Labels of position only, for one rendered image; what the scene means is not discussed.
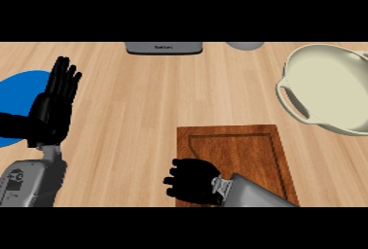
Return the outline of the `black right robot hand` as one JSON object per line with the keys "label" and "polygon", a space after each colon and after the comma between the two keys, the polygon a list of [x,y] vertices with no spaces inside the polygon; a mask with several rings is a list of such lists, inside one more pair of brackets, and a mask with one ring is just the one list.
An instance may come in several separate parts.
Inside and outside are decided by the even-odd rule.
{"label": "black right robot hand", "polygon": [[164,178],[164,184],[170,185],[167,196],[195,204],[221,204],[223,197],[212,192],[212,179],[220,176],[220,171],[211,162],[173,159],[170,174]]}

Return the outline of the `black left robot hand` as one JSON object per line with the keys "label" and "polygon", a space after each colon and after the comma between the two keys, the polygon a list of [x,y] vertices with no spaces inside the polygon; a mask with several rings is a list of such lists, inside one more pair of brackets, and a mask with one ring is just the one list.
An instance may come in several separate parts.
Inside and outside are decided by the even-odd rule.
{"label": "black left robot hand", "polygon": [[31,103],[28,115],[0,112],[0,137],[25,139],[29,148],[62,143],[69,132],[79,78],[81,73],[69,64],[69,59],[59,56],[50,71],[45,90]]}

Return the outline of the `brown wooden cutting board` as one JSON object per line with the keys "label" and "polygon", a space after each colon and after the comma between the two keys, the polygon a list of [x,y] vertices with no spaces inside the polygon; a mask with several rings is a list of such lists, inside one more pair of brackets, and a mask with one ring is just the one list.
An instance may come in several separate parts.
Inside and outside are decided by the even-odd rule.
{"label": "brown wooden cutting board", "polygon": [[223,177],[241,174],[298,204],[278,127],[273,124],[177,128],[177,158],[210,161]]}

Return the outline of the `blue round plate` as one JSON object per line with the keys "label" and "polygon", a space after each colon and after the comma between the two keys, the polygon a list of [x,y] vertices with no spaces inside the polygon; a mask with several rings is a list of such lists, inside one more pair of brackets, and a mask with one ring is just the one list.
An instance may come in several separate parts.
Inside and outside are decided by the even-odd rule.
{"label": "blue round plate", "polygon": [[0,148],[43,137],[45,125],[28,116],[35,97],[44,92],[48,73],[25,71],[0,81]]}

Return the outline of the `grey flat appliance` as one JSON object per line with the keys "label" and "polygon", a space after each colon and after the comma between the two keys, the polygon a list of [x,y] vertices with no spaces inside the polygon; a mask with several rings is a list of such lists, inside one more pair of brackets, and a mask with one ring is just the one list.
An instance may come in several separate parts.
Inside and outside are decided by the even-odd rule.
{"label": "grey flat appliance", "polygon": [[127,52],[143,55],[184,55],[202,52],[201,42],[125,42]]}

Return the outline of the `grey round object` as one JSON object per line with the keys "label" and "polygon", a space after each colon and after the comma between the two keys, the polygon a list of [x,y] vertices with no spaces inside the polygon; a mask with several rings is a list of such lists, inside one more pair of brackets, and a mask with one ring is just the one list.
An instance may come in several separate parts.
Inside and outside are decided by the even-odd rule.
{"label": "grey round object", "polygon": [[241,51],[254,51],[263,46],[263,42],[229,42],[227,45]]}

